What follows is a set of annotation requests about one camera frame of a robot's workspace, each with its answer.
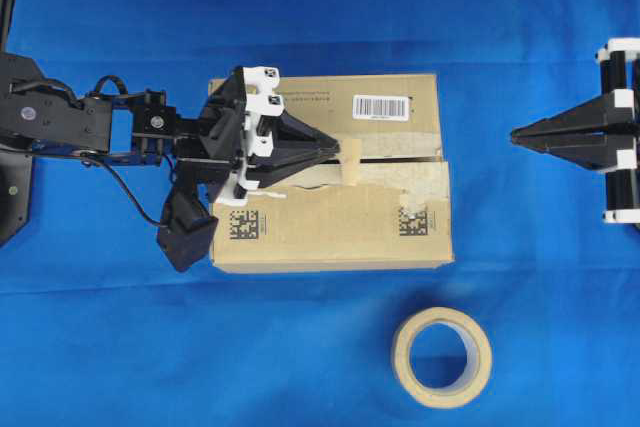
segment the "masking tape roll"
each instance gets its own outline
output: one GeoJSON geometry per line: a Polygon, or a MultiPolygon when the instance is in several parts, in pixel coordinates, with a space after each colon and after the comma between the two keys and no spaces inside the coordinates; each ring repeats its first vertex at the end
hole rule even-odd
{"type": "Polygon", "coordinates": [[[453,409],[472,401],[484,389],[491,375],[491,345],[482,328],[457,310],[435,307],[406,320],[393,341],[393,371],[402,386],[422,405],[453,409]],[[453,384],[430,388],[421,384],[411,368],[411,347],[420,332],[435,324],[446,325],[460,336],[467,351],[467,365],[453,384]]]}

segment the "torn packing tape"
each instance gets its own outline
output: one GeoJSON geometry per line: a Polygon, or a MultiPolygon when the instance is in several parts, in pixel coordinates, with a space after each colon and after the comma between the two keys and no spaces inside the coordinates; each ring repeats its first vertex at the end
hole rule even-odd
{"type": "Polygon", "coordinates": [[[492,354],[489,339],[468,315],[457,310],[435,307],[417,313],[397,330],[393,341],[392,366],[396,378],[411,396],[426,407],[453,409],[476,398],[491,375],[492,354]],[[420,332],[436,325],[453,329],[467,351],[467,365],[453,384],[442,388],[426,387],[411,368],[411,347],[420,332]]]}
{"type": "Polygon", "coordinates": [[[338,137],[340,153],[338,161],[342,173],[342,185],[355,186],[360,180],[360,159],[362,158],[362,140],[351,137],[338,137]]]}

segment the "barcode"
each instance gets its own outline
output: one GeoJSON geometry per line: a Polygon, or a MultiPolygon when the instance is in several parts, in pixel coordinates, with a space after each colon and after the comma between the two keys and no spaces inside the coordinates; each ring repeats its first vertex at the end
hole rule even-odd
{"type": "Polygon", "coordinates": [[[409,97],[354,95],[353,118],[368,120],[409,120],[409,97]]]}

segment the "blue backdrop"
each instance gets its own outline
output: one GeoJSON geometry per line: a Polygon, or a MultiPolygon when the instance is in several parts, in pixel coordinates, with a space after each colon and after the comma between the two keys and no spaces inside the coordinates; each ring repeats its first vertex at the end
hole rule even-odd
{"type": "MultiPolygon", "coordinates": [[[[17,0],[9,48],[48,76],[82,93],[115,73],[189,115],[238,64],[437,73],[458,261],[268,277],[202,261],[179,275],[105,172],[38,162],[31,223],[0,252],[0,425],[637,423],[640,234],[602,224],[601,177],[509,132],[598,95],[593,54],[640,35],[639,7],[17,0]],[[413,403],[389,365],[395,328],[435,305],[474,317],[494,350],[486,390],[455,411],[413,403]]],[[[157,217],[166,170],[124,175],[157,217]]]]}

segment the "black cable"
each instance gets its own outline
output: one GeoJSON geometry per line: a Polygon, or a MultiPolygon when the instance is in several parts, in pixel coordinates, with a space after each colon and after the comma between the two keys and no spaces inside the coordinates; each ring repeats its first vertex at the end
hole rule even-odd
{"type": "Polygon", "coordinates": [[[122,180],[122,177],[120,177],[120,175],[115,170],[113,170],[111,166],[109,166],[108,164],[105,164],[101,160],[98,160],[86,155],[77,156],[77,155],[64,155],[64,154],[45,154],[40,152],[32,152],[30,150],[11,150],[11,149],[5,149],[2,147],[0,147],[0,152],[5,154],[26,155],[27,157],[38,157],[38,158],[44,158],[44,159],[79,160],[80,162],[87,162],[92,165],[102,167],[107,172],[109,172],[111,176],[116,180],[118,185],[122,188],[124,193],[127,194],[127,197],[129,197],[129,200],[131,200],[131,202],[133,203],[133,205],[138,210],[138,212],[140,213],[140,215],[144,220],[146,220],[148,223],[150,223],[155,227],[160,227],[160,228],[168,227],[167,224],[163,224],[162,222],[157,222],[153,220],[151,217],[149,217],[149,215],[147,215],[147,213],[144,211],[144,209],[140,205],[140,202],[138,202],[138,199],[136,199],[133,193],[129,190],[129,187],[127,187],[127,184],[124,182],[124,180],[122,180]]]}
{"type": "Polygon", "coordinates": [[[173,162],[171,162],[171,158],[167,154],[162,154],[162,158],[167,161],[167,164],[169,164],[169,169],[171,169],[169,171],[169,182],[171,182],[172,184],[175,184],[176,169],[173,166],[173,162]]]}
{"type": "Polygon", "coordinates": [[[69,102],[74,105],[78,103],[78,98],[76,97],[76,94],[73,93],[71,87],[69,87],[64,82],[56,79],[39,79],[29,82],[23,82],[22,84],[13,85],[11,87],[11,92],[24,92],[25,90],[32,90],[38,87],[57,87],[58,89],[62,89],[67,94],[69,102]]]}
{"type": "Polygon", "coordinates": [[[104,87],[104,84],[108,81],[111,81],[114,83],[120,95],[129,94],[129,91],[127,90],[127,86],[125,85],[124,81],[117,75],[105,75],[104,77],[102,77],[100,80],[98,80],[98,82],[96,83],[96,86],[93,88],[93,91],[91,93],[100,94],[102,92],[102,87],[104,87]]]}

